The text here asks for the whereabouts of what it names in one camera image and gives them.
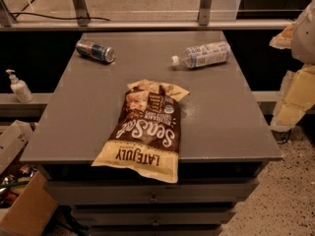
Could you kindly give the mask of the white robot arm with padding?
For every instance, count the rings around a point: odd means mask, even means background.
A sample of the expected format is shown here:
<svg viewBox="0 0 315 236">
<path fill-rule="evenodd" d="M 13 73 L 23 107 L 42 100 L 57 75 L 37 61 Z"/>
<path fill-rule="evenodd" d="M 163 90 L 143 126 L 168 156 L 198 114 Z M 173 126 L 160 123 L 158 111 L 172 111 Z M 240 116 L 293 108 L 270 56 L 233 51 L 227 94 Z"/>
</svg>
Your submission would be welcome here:
<svg viewBox="0 0 315 236">
<path fill-rule="evenodd" d="M 296 62 L 296 68 L 288 68 L 283 76 L 270 123 L 272 130 L 287 132 L 315 105 L 315 0 L 270 45 L 289 49 Z"/>
</svg>

